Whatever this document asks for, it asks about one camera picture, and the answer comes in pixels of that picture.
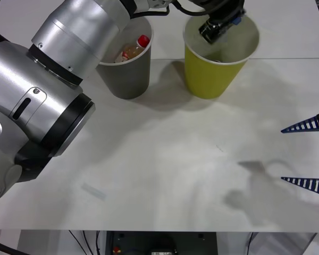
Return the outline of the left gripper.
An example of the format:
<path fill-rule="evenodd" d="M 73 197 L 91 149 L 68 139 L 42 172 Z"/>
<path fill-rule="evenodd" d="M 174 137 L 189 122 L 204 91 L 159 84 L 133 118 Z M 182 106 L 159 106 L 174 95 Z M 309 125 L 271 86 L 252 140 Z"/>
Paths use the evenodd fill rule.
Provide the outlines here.
<path fill-rule="evenodd" d="M 244 0 L 227 1 L 222 7 L 211 13 L 209 17 L 213 20 L 228 20 L 241 12 L 244 8 L 244 2 Z M 238 25 L 240 22 L 240 16 L 233 20 L 234 25 Z"/>

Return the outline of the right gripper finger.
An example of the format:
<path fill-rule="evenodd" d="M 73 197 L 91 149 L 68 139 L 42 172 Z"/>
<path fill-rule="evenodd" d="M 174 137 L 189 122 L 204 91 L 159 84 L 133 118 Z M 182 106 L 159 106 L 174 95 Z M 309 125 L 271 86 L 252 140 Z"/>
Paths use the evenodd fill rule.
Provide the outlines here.
<path fill-rule="evenodd" d="M 319 132 L 319 114 L 281 130 L 281 133 Z"/>
<path fill-rule="evenodd" d="M 281 177 L 282 180 L 319 194 L 319 178 Z"/>

